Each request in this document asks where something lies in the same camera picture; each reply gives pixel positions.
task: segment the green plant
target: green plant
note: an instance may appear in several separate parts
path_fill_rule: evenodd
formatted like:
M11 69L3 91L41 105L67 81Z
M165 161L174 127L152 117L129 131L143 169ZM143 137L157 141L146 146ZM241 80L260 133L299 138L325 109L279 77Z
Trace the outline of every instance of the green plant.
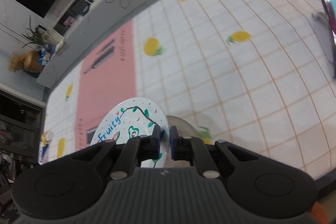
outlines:
M29 42L22 47L27 46L28 44L36 44L40 46L44 46L43 38L38 30L38 27L35 28L35 31L32 30L32 18L29 16L29 28L27 28L31 32L31 35L29 35L26 32L26 35L22 34Z

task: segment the plate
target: plate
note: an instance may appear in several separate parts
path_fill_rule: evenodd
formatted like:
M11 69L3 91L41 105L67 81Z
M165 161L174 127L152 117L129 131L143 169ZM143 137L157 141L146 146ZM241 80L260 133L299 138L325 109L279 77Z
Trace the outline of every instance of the plate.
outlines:
M115 106L101 121L91 145L107 139L117 144L127 143L130 138L140 135L152 135L154 125L161 127L160 158L158 161L145 160L141 167L158 167L165 164L169 150L168 120L162 108L147 98L131 98Z

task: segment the light blue wall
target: light blue wall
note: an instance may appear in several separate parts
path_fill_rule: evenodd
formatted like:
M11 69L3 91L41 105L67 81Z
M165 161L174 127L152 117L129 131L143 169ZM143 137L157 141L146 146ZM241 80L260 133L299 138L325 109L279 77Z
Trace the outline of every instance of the light blue wall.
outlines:
M11 55L0 49L0 83L19 92L42 100L44 86L36 83L36 79L24 71L10 72L7 70L7 60Z

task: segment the wall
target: wall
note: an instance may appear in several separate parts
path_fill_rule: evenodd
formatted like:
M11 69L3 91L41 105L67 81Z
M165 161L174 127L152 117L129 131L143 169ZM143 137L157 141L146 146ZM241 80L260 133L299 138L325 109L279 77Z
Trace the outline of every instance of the wall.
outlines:
M25 33L31 16L32 27L46 26L43 18L15 0L0 0L0 83L41 100L44 87L36 83L24 72L12 73L7 70L7 59L12 52L28 52L30 47L22 48L25 39L20 35Z

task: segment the brown vase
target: brown vase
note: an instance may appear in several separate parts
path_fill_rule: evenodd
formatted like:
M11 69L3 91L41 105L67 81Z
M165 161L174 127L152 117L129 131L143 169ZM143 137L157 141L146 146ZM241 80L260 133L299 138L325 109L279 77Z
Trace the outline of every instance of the brown vase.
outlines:
M39 65L40 55L36 51L28 52L25 61L24 68L30 72L41 72L43 66Z

